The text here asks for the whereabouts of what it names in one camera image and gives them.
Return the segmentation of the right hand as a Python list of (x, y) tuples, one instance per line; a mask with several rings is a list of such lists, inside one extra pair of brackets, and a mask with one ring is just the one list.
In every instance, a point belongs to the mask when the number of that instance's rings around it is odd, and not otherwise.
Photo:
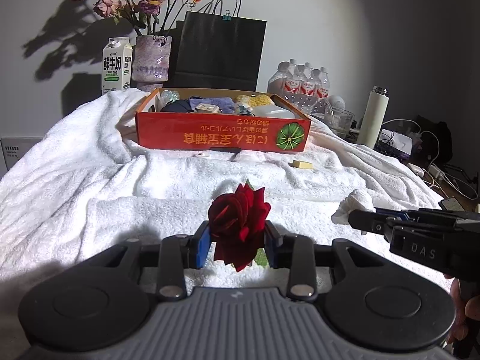
[(460, 295), (460, 283), (457, 278), (446, 275), (447, 279), (452, 279), (450, 295), (456, 306), (456, 322), (454, 323), (448, 336), (448, 344), (454, 341), (462, 341), (468, 334), (468, 328), (465, 325), (465, 319), (479, 320), (480, 301), (479, 297), (473, 297), (468, 301), (463, 301)]

